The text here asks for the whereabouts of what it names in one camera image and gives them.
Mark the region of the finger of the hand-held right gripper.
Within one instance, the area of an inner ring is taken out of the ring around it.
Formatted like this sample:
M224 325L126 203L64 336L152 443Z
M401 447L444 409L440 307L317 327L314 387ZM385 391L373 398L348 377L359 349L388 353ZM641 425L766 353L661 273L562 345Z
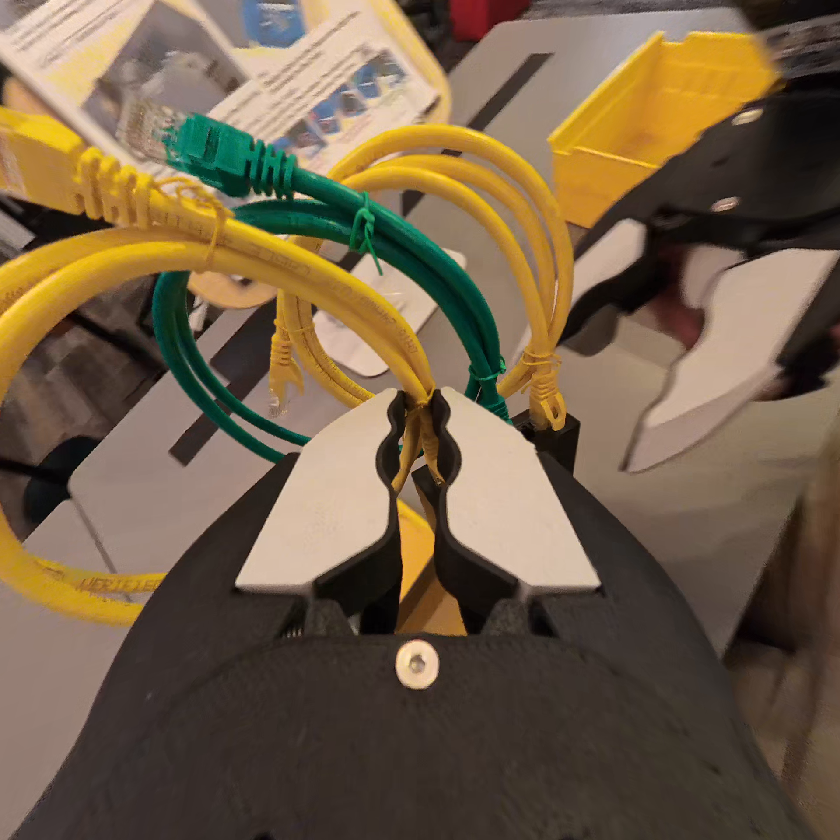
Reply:
M781 373L779 357L838 263L836 249L783 249L753 259L692 249L682 280L703 312L700 336L640 416L622 470L654 468L708 438Z
M615 339L620 319L649 308L644 323L690 348L690 311L678 292L686 215L637 219L603 215L574 251L574 284L561 345L583 356L602 352Z

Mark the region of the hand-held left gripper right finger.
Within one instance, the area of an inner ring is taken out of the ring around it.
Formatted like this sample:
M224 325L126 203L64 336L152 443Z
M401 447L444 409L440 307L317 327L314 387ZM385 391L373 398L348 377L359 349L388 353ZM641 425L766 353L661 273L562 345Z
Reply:
M543 596L592 595L602 582L550 480L557 462L446 386L430 404L436 471L413 472L434 530L434 569L478 634L501 602L529 613Z

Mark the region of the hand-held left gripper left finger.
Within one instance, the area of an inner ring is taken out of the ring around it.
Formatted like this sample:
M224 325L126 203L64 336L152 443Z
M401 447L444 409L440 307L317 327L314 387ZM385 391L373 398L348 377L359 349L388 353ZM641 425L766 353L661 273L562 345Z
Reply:
M330 600L394 621L403 581L397 490L406 395L385 389L308 442L251 547L236 589Z

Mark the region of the red bin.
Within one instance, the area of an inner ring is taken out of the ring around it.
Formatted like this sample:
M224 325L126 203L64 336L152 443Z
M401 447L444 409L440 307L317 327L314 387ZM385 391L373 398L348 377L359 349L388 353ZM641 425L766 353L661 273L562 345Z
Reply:
M482 40L494 27L519 18L531 1L450 1L452 36L459 43Z

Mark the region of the black network switch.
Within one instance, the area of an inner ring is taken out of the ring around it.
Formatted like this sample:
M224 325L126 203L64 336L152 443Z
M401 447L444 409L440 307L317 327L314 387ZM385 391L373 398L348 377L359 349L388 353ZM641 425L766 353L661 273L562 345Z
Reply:
M528 410L515 415L511 423L538 452L550 455L569 473L574 473L581 432L581 423L574 415L566 414L560 430L537 429Z

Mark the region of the yellow storage bin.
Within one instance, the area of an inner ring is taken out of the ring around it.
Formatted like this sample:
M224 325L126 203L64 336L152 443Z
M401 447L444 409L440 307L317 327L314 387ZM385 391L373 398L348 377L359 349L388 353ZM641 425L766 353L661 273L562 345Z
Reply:
M705 129L760 99L778 79L751 35L652 35L548 138L566 220L591 228Z

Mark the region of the person's beige trousers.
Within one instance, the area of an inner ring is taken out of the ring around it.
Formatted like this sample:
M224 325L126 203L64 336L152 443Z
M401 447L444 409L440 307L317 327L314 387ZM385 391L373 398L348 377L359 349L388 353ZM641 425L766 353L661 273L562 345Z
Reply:
M724 664L774 776L818 838L838 839L838 421Z

